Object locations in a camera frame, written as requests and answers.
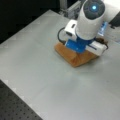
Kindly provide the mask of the white gripper blue mount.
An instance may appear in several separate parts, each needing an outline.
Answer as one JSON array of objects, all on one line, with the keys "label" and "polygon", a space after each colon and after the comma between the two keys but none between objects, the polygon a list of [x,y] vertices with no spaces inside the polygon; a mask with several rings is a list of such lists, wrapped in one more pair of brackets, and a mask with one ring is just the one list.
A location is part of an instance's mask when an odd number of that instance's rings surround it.
[{"label": "white gripper blue mount", "polygon": [[66,41],[65,46],[77,53],[83,53],[85,50],[88,50],[95,55],[101,56],[107,49],[107,46],[98,42],[95,38],[92,40],[82,40],[75,33],[76,26],[76,20],[70,20],[67,23],[64,31],[69,36],[69,39]]}]

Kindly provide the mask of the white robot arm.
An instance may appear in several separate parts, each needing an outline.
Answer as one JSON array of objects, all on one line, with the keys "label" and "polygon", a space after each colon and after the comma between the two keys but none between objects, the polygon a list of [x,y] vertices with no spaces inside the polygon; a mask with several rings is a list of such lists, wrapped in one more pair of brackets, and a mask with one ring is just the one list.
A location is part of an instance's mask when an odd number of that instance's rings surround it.
[{"label": "white robot arm", "polygon": [[100,56],[107,47],[96,41],[98,31],[105,14],[102,0],[86,0],[79,12],[77,20],[70,20],[64,31],[69,35],[65,46],[77,53],[85,50]]}]

